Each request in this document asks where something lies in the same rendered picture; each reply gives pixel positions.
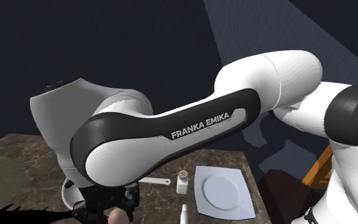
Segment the pink round object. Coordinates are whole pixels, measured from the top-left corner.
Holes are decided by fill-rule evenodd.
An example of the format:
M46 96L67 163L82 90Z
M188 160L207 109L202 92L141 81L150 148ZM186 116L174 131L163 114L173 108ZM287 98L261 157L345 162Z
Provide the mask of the pink round object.
M116 208L109 213L108 224L130 224L130 220L124 210Z

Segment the white bowl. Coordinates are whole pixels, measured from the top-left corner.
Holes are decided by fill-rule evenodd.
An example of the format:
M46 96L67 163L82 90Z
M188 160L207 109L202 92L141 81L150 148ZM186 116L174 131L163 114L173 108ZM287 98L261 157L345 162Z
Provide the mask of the white bowl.
M80 190L75 185L71 185L70 187L66 188L66 185L69 186L68 182L69 180L65 178L61 189L61 196L65 206L68 209L73 210L74 204L76 202L84 201L84 198Z

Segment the white spoon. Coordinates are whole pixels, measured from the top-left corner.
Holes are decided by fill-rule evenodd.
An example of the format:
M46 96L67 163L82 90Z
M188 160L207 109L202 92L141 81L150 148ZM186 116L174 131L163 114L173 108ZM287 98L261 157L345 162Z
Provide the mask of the white spoon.
M145 177L139 180L140 183L149 183L149 184L158 184L158 185L169 185L171 183L170 179L167 178L150 178Z

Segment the white salt shaker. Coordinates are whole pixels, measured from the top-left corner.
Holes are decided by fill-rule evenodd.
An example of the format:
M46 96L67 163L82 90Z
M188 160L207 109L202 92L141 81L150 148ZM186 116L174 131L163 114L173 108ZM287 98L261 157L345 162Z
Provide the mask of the white salt shaker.
M177 175L176 193L187 194L188 185L188 172L185 170L179 171L179 174Z

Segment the black spiky object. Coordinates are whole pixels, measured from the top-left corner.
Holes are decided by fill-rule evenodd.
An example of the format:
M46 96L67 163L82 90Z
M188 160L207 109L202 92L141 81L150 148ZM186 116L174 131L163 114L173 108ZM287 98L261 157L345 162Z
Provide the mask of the black spiky object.
M42 210L21 210L20 206L9 211L12 205L9 204L0 209L0 224L52 224L72 218L72 211L47 211L48 207Z

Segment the white bottle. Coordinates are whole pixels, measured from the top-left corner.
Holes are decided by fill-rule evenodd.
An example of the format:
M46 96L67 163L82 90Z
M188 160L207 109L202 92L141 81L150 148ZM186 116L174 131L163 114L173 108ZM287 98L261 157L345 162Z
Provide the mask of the white bottle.
M182 205L181 215L180 215L180 224L188 224L188 206L186 204Z

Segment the white square plate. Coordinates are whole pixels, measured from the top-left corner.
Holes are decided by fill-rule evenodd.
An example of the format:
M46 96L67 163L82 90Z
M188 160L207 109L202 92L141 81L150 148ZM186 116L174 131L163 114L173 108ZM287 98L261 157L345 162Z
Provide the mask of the white square plate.
M194 194L200 214L222 220L256 217L247 183L239 169L197 166Z

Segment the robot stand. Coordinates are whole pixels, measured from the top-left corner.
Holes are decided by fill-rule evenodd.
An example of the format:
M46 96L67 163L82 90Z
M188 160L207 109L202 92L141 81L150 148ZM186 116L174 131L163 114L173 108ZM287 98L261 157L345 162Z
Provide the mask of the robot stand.
M291 224L322 197L299 179L281 170L270 169L257 186L272 224Z

